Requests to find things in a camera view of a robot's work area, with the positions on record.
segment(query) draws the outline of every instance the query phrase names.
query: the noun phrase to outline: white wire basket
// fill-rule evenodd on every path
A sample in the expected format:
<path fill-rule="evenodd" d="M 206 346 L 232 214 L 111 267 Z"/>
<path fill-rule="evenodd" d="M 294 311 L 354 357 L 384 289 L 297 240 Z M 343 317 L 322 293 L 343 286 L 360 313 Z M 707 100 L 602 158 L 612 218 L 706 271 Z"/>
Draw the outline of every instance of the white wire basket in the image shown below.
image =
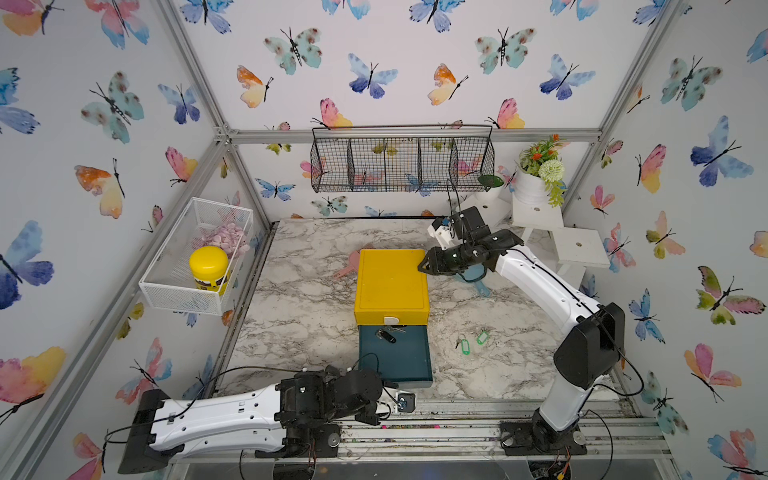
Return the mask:
<path fill-rule="evenodd" d="M 203 237 L 227 223 L 235 223 L 243 229 L 235 243 L 235 249 L 227 266 L 227 290 L 218 292 L 200 290 L 196 287 L 189 259 L 192 253 L 203 246 Z M 177 220 L 174 228 L 163 242 L 147 272 L 141 277 L 139 287 L 154 308 L 177 312 L 207 313 L 221 315 L 222 305 L 232 294 L 237 277 L 237 266 L 242 259 L 240 240 L 250 239 L 253 225 L 253 210 L 233 205 L 220 204 L 193 197 Z"/>

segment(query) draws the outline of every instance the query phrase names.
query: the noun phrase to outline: yellow lid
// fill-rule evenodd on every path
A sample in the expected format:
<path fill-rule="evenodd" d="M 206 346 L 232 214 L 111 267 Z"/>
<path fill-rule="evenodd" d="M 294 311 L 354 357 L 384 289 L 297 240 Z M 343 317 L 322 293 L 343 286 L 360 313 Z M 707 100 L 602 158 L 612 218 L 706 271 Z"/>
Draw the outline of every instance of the yellow lid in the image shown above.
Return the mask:
<path fill-rule="evenodd" d="M 416 269 L 423 259 L 424 250 L 363 250 L 357 277 L 359 308 L 428 309 L 427 276 Z"/>
<path fill-rule="evenodd" d="M 192 275 L 199 280 L 216 281 L 227 272 L 230 260 L 219 247 L 202 247 L 190 256 Z"/>

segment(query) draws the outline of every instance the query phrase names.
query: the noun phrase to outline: yellow jar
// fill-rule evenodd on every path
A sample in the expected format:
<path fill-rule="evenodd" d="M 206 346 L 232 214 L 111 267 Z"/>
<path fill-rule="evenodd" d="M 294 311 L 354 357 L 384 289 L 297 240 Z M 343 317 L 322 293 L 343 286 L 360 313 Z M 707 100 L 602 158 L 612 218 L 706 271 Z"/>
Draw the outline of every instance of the yellow jar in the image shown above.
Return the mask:
<path fill-rule="evenodd" d="M 218 292 L 224 295 L 227 291 L 227 267 L 230 259 L 219 247 L 202 247 L 190 256 L 190 270 L 200 290 Z"/>

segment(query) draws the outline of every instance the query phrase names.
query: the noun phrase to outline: pink dustpan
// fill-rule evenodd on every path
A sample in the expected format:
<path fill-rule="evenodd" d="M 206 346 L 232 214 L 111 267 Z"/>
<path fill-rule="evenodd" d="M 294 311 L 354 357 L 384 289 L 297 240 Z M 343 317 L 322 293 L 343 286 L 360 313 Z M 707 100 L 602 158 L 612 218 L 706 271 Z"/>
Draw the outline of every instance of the pink dustpan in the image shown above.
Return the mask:
<path fill-rule="evenodd" d="M 360 250 L 370 250 L 373 248 L 373 245 L 371 243 L 367 243 L 366 245 L 363 245 Z M 360 268 L 360 250 L 355 250 L 352 253 L 349 254 L 349 265 L 345 266 L 338 272 L 333 274 L 334 280 L 339 280 L 345 275 L 349 275 L 352 272 L 356 272 Z"/>

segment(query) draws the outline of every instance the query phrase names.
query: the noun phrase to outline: white marble surface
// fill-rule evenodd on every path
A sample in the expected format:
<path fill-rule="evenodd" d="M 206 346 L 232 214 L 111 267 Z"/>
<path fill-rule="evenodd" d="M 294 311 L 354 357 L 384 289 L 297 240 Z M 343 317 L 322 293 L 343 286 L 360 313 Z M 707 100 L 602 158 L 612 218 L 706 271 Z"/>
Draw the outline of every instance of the white marble surface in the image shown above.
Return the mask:
<path fill-rule="evenodd" d="M 351 366 L 358 356 L 353 313 L 357 277 L 352 273 L 335 282 L 332 275 L 346 266 L 349 252 L 366 243 L 376 248 L 435 246 L 425 234 L 428 225 L 429 220 L 281 220 L 228 368 Z M 535 233 L 528 245 L 554 266 L 554 246 L 546 233 Z M 554 379 L 552 354 L 561 334 L 512 283 L 490 272 L 483 281 L 492 292 L 489 298 L 452 278 L 428 277 L 434 383 L 419 390 L 419 395 L 543 399 Z M 479 346 L 475 337 L 483 329 L 490 337 Z M 455 348 L 460 336 L 469 340 L 471 355 Z M 220 394 L 261 388 L 288 376 L 258 370 L 233 372 Z M 617 397 L 598 389 L 592 398 Z"/>

